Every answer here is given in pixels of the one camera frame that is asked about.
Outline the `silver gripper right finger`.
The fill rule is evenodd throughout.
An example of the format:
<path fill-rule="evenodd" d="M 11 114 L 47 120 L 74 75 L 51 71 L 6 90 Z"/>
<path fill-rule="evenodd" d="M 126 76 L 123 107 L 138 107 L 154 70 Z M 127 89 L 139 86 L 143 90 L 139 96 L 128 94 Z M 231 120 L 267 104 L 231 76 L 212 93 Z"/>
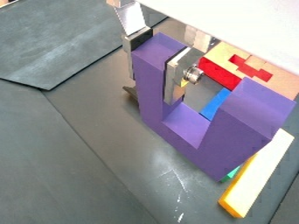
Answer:
<path fill-rule="evenodd" d="M 168 105 L 174 105 L 183 97 L 188 83 L 199 83 L 204 75 L 198 68 L 199 59 L 220 42 L 190 25 L 184 29 L 184 41 L 188 45 L 166 62 L 163 101 Z"/>

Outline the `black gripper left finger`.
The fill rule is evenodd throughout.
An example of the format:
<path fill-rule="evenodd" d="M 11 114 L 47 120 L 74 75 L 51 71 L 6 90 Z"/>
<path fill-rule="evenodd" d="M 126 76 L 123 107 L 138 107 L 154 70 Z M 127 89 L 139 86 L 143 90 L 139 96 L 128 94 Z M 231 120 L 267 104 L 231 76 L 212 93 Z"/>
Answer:
<path fill-rule="evenodd" d="M 122 41 L 128 59 L 130 78 L 135 79 L 131 52 L 154 36 L 154 30 L 146 25 L 140 3 L 136 0 L 107 0 L 114 7 L 123 27 Z"/>

